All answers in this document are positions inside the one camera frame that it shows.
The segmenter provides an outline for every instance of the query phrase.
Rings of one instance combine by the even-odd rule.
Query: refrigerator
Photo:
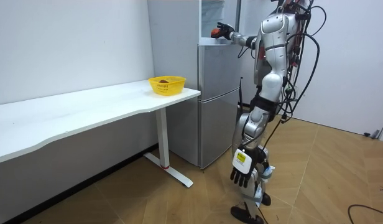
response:
[[[242,64],[241,47],[210,38],[211,30],[217,22],[238,30],[241,0],[147,3],[154,76],[185,77],[186,88],[201,91],[167,107],[169,150],[203,169],[231,145]]]
[[[239,101],[241,60],[238,45],[198,46],[198,98],[167,109],[169,149],[204,169],[231,145]]]

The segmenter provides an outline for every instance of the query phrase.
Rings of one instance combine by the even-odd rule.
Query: plastic basket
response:
[[[170,96],[180,93],[183,87],[185,86],[185,81],[186,78],[175,76],[163,76],[149,79],[153,91],[156,94],[164,96]]]

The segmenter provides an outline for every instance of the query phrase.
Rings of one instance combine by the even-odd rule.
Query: yellow label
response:
[[[246,160],[246,157],[245,157],[245,155],[243,155],[239,152],[239,153],[237,153],[237,159],[239,159],[241,162],[244,162]]]

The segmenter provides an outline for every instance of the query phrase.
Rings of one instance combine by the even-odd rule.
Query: laminate floor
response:
[[[261,210],[270,224],[350,223],[347,209],[354,203],[383,210],[383,142],[292,119],[267,148],[275,166],[267,184],[272,205]],[[170,160],[194,181],[190,189],[140,158],[25,223],[240,223],[229,212],[242,206],[229,179],[231,150],[205,170],[175,154]],[[383,215],[364,208],[353,208],[352,216],[356,224],[383,224]]]

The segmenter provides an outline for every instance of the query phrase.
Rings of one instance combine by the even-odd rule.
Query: refrigerator door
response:
[[[198,47],[200,100],[210,100],[239,87],[242,60],[237,55],[240,49],[239,45]]]
[[[231,145],[236,125],[238,89],[210,101],[200,102],[200,159],[204,169]]]

